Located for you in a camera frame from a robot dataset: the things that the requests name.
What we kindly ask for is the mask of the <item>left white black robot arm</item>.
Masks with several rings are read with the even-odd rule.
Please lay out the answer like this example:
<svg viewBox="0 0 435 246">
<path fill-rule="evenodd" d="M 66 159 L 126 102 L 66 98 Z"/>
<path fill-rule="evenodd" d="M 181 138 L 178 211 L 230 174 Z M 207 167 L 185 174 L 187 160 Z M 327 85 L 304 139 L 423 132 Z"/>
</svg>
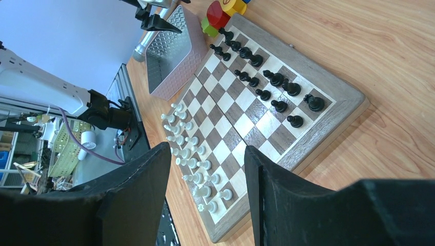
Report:
<svg viewBox="0 0 435 246">
<path fill-rule="evenodd" d="M 49 102 L 62 113 L 68 112 L 101 130 L 124 130 L 134 118 L 128 102 L 122 108 L 113 108 L 103 94 L 68 83 L 4 46 L 1 46 L 1 86 L 27 94 L 47 95 Z"/>
</svg>

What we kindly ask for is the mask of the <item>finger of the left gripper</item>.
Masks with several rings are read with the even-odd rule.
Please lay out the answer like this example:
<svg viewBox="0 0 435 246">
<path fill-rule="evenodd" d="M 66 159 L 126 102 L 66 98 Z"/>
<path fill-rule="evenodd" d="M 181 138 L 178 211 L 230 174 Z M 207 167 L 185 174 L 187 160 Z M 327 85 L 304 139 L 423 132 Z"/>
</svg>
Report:
<svg viewBox="0 0 435 246">
<path fill-rule="evenodd" d="M 145 31 L 170 31 L 182 33 L 182 30 L 162 19 L 158 14 L 150 14 L 150 11 L 138 7 L 135 18 L 141 21 L 141 29 Z"/>
</svg>

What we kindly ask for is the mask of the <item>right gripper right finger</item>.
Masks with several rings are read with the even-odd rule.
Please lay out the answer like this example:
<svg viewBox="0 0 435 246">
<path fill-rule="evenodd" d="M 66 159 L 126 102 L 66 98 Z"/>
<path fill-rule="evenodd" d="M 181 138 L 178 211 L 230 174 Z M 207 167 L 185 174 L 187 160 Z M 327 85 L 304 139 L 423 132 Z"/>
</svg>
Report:
<svg viewBox="0 0 435 246">
<path fill-rule="evenodd" d="M 248 146 L 255 245 L 434 245 L 434 180 L 361 179 L 338 191 Z"/>
</svg>

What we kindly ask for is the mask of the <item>grey toy microphone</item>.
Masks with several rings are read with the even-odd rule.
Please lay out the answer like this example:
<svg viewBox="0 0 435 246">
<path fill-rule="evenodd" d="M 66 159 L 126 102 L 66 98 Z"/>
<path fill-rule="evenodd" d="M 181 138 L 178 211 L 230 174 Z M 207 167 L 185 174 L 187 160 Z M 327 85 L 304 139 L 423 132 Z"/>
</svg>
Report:
<svg viewBox="0 0 435 246">
<path fill-rule="evenodd" d="M 141 29 L 146 31 L 145 37 L 136 46 L 132 57 L 137 62 L 146 60 L 146 49 L 159 31 L 182 33 L 182 31 L 167 22 L 180 1 L 125 1 L 136 7 L 135 18 L 141 22 Z"/>
</svg>

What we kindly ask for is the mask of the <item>wooden chess board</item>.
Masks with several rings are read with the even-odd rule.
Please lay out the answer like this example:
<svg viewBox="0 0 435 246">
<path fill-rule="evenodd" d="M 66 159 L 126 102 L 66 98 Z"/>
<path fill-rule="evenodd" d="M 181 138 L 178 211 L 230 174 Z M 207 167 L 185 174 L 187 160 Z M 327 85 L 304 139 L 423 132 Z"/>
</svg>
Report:
<svg viewBox="0 0 435 246">
<path fill-rule="evenodd" d="M 170 114 L 162 119 L 176 164 L 213 243 L 250 218 L 244 153 L 254 146 L 299 174 L 369 106 L 366 95 L 235 14 Z"/>
</svg>

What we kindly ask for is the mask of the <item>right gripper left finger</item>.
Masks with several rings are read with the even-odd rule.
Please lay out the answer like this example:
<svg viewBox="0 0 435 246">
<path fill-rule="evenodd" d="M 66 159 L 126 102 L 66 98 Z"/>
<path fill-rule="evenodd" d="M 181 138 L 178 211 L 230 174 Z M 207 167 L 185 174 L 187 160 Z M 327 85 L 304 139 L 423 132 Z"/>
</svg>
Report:
<svg viewBox="0 0 435 246">
<path fill-rule="evenodd" d="M 113 194 L 127 178 L 122 166 L 67 191 L 2 190 L 1 245 L 114 245 L 104 242 L 104 225 Z"/>
</svg>

